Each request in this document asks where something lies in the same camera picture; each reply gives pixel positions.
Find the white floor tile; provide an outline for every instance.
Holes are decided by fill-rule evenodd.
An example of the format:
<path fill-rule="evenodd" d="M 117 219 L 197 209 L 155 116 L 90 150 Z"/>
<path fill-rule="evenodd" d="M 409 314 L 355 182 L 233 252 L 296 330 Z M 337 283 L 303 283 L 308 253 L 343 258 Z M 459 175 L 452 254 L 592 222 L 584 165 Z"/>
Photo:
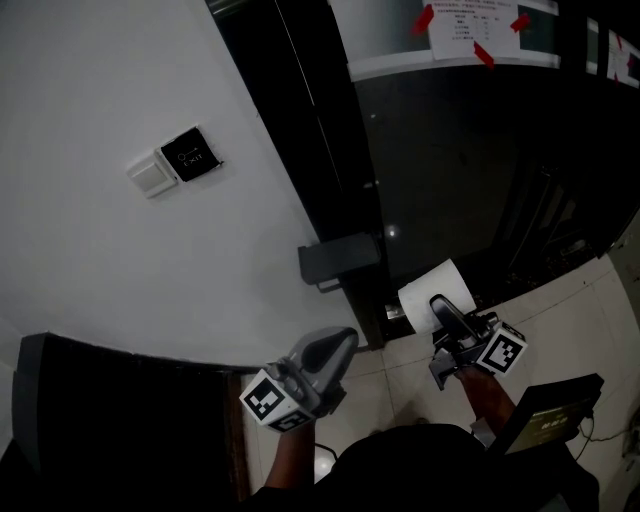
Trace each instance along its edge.
<path fill-rule="evenodd" d="M 637 369 L 624 380 L 624 385 L 629 394 L 629 418 L 640 409 L 640 369 Z"/>
<path fill-rule="evenodd" d="M 387 343 L 382 351 L 382 359 L 384 367 L 389 369 L 427 358 L 431 359 L 433 352 L 431 334 L 412 334 Z"/>
<path fill-rule="evenodd" d="M 450 423 L 470 431 L 475 421 L 462 384 L 450 377 L 440 391 L 428 361 L 418 361 L 387 370 L 391 400 L 398 425 L 411 425 L 417 418 L 431 423 Z"/>
<path fill-rule="evenodd" d="M 593 438 L 604 438 L 617 434 L 627 426 L 629 397 L 624 386 L 621 386 L 608 397 L 595 412 L 595 430 Z M 591 420 L 585 419 L 582 428 L 585 435 L 591 432 Z M 576 457 L 586 439 L 578 435 L 567 443 L 569 450 Z M 579 459 L 579 464 L 598 479 L 601 499 L 610 494 L 610 487 L 618 485 L 616 479 L 624 473 L 626 463 L 622 458 L 624 436 L 606 442 L 589 443 Z"/>
<path fill-rule="evenodd" d="M 384 372 L 344 379 L 342 385 L 347 392 L 345 399 L 336 412 L 316 423 L 316 441 L 329 446 L 338 455 L 374 430 L 395 426 Z M 279 438 L 275 432 L 258 428 L 260 462 L 265 478 L 271 470 Z M 316 455 L 327 456 L 321 450 L 317 450 Z"/>
<path fill-rule="evenodd" d="M 598 373 L 602 399 L 622 384 L 606 320 L 592 288 L 517 326 L 529 347 L 523 356 L 531 383 L 546 384 Z"/>
<path fill-rule="evenodd" d="M 349 365 L 349 369 L 345 374 L 345 378 L 358 377 L 367 373 L 374 373 L 384 370 L 382 362 L 382 350 L 374 352 L 360 352 L 353 356 L 353 360 Z"/>
<path fill-rule="evenodd" d="M 613 270 L 613 265 L 609 256 L 605 255 L 601 259 L 594 258 L 540 288 L 505 302 L 502 306 L 507 314 L 507 322 L 517 325 L 542 313 L 579 292 L 582 288 L 589 286 L 611 270 Z"/>
<path fill-rule="evenodd" d="M 640 329 L 617 272 L 612 271 L 591 285 L 609 324 L 624 377 L 640 368 Z"/>
<path fill-rule="evenodd" d="M 499 304 L 489 309 L 485 309 L 484 311 L 480 311 L 478 315 L 482 316 L 482 315 L 486 315 L 487 313 L 495 313 L 496 315 L 498 315 L 498 318 L 500 320 L 502 320 L 503 322 L 507 322 L 508 324 L 511 324 L 511 321 L 509 320 L 507 315 L 507 310 L 503 307 L 502 304 Z"/>

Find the cable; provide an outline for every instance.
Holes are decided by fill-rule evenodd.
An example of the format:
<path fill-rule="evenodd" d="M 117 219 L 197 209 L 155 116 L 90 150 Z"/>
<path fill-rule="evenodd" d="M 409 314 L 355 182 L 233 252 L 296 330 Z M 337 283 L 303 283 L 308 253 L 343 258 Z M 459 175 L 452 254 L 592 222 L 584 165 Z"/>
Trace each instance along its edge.
<path fill-rule="evenodd" d="M 596 419 L 593 416 L 591 416 L 591 433 L 589 434 L 589 437 L 587 437 L 587 440 L 584 442 L 584 446 L 582 447 L 582 450 L 580 451 L 580 453 L 576 457 L 576 462 L 578 462 L 578 459 L 580 457 L 582 457 L 582 454 L 587 449 L 587 445 L 589 444 L 589 441 L 591 441 L 591 436 L 593 435 L 593 431 L 595 429 L 596 429 Z M 580 427 L 580 432 L 584 436 L 584 432 L 582 432 L 582 427 Z"/>
<path fill-rule="evenodd" d="M 580 429 L 580 434 L 582 434 L 582 437 L 584 437 L 585 439 L 588 439 L 587 436 L 584 435 L 584 432 L 582 431 L 582 425 L 578 425 L 578 428 Z M 618 432 L 615 435 L 612 435 L 611 437 L 596 437 L 596 438 L 590 438 L 589 441 L 592 443 L 604 443 L 605 441 L 611 441 L 612 439 L 615 439 L 616 437 L 620 437 L 622 434 L 626 434 L 627 432 L 630 432 L 631 429 L 624 429 L 621 430 L 620 432 Z"/>
<path fill-rule="evenodd" d="M 333 451 L 331 448 L 329 448 L 328 446 L 325 446 L 325 445 L 320 444 L 320 443 L 315 443 L 315 445 L 318 448 L 322 448 L 323 450 L 327 450 L 329 453 L 331 453 L 331 455 L 333 455 L 333 460 L 334 461 L 338 460 L 338 454 L 335 451 Z"/>

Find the white wall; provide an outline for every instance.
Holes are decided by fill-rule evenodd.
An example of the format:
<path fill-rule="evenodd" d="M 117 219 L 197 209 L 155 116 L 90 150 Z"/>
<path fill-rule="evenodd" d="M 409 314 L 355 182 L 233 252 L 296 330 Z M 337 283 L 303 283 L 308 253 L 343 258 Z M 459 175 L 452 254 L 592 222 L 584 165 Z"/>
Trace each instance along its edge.
<path fill-rule="evenodd" d="M 20 332 L 257 364 L 356 325 L 299 277 L 313 230 L 204 0 L 9 0 L 0 69 L 0 311 Z M 195 124 L 223 170 L 144 199 L 126 170 Z"/>

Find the electronic device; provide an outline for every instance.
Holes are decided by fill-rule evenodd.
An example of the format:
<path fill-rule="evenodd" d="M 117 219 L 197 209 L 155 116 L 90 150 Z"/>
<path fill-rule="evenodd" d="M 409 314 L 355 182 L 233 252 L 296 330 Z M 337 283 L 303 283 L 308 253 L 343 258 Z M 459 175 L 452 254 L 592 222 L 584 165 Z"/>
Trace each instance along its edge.
<path fill-rule="evenodd" d="M 358 348 L 350 327 L 329 327 L 303 336 L 288 356 L 267 365 L 240 395 L 259 425 L 293 430 L 333 413 L 345 397 L 341 379 Z"/>

